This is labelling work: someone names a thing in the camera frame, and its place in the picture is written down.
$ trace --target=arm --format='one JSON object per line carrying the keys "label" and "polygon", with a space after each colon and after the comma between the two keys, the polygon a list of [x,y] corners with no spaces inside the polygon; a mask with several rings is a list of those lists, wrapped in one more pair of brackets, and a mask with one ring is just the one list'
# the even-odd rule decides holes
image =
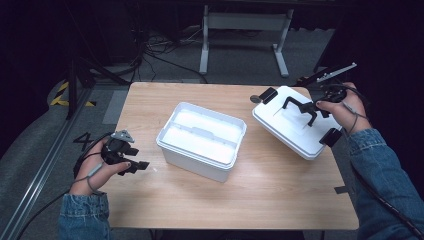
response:
{"label": "arm", "polygon": [[109,203],[106,193],[97,192],[111,176],[126,170],[130,163],[106,164],[100,153],[105,141],[87,153],[69,194],[63,198],[59,216],[59,238],[113,239],[108,222]]}
{"label": "arm", "polygon": [[[317,102],[350,132],[348,144],[353,167],[382,198],[424,232],[424,203],[399,159],[366,118],[362,101],[352,91],[341,103]],[[358,239],[415,239],[399,218],[390,213],[356,179]]]}

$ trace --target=white lid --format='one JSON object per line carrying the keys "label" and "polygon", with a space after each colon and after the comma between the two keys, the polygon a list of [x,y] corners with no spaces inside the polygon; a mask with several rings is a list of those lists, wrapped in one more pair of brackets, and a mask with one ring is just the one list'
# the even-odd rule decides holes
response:
{"label": "white lid", "polygon": [[228,169],[234,165],[245,132],[241,119],[182,102],[156,141],[168,150]]}
{"label": "white lid", "polygon": [[289,96],[300,103],[308,103],[311,100],[287,86],[279,87],[277,92],[278,95],[267,104],[258,104],[252,111],[253,116],[300,156],[307,160],[315,159],[325,147],[319,140],[331,128],[340,129],[341,126],[332,115],[323,118],[320,112],[317,112],[317,118],[312,126],[309,126],[308,122],[312,118],[309,113],[302,114],[299,107],[291,102],[285,109],[282,107]]}

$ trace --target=gray carpet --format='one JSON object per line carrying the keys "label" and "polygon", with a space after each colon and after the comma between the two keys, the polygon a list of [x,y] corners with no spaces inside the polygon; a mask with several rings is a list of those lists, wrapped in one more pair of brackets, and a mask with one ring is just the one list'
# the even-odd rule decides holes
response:
{"label": "gray carpet", "polygon": [[[281,78],[271,45],[278,40],[278,34],[261,32],[255,37],[246,37],[234,32],[218,32],[211,35],[208,73],[204,76],[209,83],[243,85],[292,85],[301,76],[309,76],[322,51],[332,35],[332,31],[289,31],[283,48],[283,55],[289,70],[289,78]],[[158,59],[145,56],[145,62],[134,75],[134,81],[165,81],[200,83],[202,78],[196,73],[199,69],[201,43],[193,42],[174,51],[159,55],[167,61],[179,64],[188,71]],[[122,76],[129,80],[132,74]],[[46,101],[51,102],[62,79],[51,90]],[[108,131],[114,131],[124,104],[127,87],[117,86],[108,79],[99,79],[89,100],[94,107],[83,107],[68,136],[64,139],[56,164],[33,206],[31,217],[54,197],[65,191],[72,182],[72,168],[81,154],[83,143],[75,143],[84,134],[91,140]],[[34,179],[44,158],[51,150],[61,128],[66,124],[67,107],[50,106],[50,110],[34,121],[0,161],[0,229],[6,228],[25,191]],[[353,177],[341,139],[333,148],[349,194],[354,201]],[[56,239],[57,219],[61,201],[47,208],[29,225],[22,239]],[[150,239],[147,230],[115,229],[117,239]],[[321,231],[305,231],[305,239],[320,239]],[[356,239],[356,231],[326,231],[325,239]]]}

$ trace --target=black curtain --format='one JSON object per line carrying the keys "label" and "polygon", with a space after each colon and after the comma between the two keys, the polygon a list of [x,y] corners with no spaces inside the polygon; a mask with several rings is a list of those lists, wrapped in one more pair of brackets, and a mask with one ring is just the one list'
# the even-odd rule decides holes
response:
{"label": "black curtain", "polygon": [[74,56],[110,64],[88,2],[0,1],[0,157],[48,110]]}

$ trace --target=metal stand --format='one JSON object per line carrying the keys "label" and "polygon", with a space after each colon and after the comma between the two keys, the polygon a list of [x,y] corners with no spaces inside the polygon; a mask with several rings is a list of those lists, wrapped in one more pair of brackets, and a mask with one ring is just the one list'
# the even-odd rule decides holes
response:
{"label": "metal stand", "polygon": [[275,58],[282,77],[288,77],[286,63],[283,58],[282,49],[286,40],[287,32],[293,16],[293,9],[287,11],[287,14],[243,14],[243,13],[209,13],[206,5],[203,13],[203,45],[202,55],[200,57],[201,74],[206,74],[208,70],[209,57],[209,29],[240,29],[240,30],[263,30],[280,31],[280,42],[273,44]]}
{"label": "metal stand", "polygon": [[77,109],[77,79],[82,84],[83,88],[92,88],[96,82],[93,75],[90,73],[90,69],[94,69],[102,75],[110,78],[119,85],[130,85],[131,83],[125,81],[114,73],[108,71],[107,69],[94,64],[83,58],[74,58],[69,63],[68,68],[68,83],[69,83],[69,110],[68,116],[66,117],[69,120]]}

